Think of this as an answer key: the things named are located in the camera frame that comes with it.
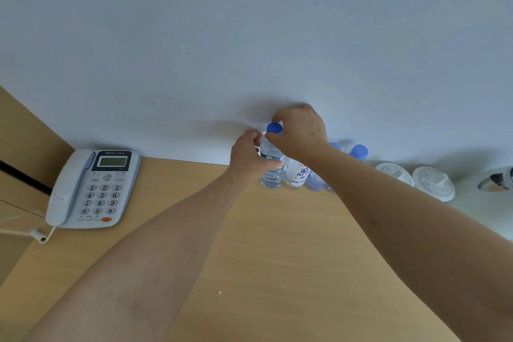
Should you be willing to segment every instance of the wooden table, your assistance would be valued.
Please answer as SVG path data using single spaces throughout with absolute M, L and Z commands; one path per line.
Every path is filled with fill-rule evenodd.
M 0 287 L 0 339 L 19 340 L 112 245 L 224 170 L 143 158 L 118 225 L 57 230 L 47 244 L 29 246 Z M 255 183 L 230 212 L 170 340 L 458 339 L 396 277 L 336 195 Z

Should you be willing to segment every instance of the ceramic cup lid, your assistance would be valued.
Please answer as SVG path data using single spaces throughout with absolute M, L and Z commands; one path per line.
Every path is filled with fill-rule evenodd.
M 456 191 L 449 176 L 431 166 L 420 166 L 413 174 L 415 186 L 441 201 L 452 200 Z
M 415 186 L 412 176 L 402 166 L 392 164 L 391 162 L 384 162 L 376 166 L 376 169 L 386 173 L 387 175 L 395 177 L 399 181 Z

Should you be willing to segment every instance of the person's right arm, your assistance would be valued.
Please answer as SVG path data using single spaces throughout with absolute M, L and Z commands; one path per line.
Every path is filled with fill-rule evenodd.
M 464 342 L 513 340 L 513 244 L 331 146 L 309 105 L 267 138 L 324 179 L 402 281 Z

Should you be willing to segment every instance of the bottle cap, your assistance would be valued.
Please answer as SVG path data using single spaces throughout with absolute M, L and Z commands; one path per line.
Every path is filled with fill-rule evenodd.
M 354 145 L 349 155 L 351 157 L 355 157 L 359 161 L 363 161 L 369 155 L 369 149 L 363 145 Z
M 415 187 L 441 201 L 452 200 L 456 194 L 449 176 L 431 166 L 420 166 L 413 174 Z
M 267 125 L 267 132 L 281 134 L 283 132 L 282 125 L 279 123 L 270 123 Z
M 402 166 L 392 164 L 391 162 L 384 162 L 376 166 L 376 169 L 386 173 L 387 175 L 395 177 L 406 184 L 415 186 L 413 177 Z

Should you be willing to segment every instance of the person's left arm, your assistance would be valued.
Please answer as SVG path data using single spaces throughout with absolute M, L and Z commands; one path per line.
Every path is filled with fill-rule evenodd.
M 248 183 L 282 163 L 260 157 L 262 135 L 234 144 L 226 172 L 127 235 L 55 304 L 26 341 L 164 341 L 210 246 Z

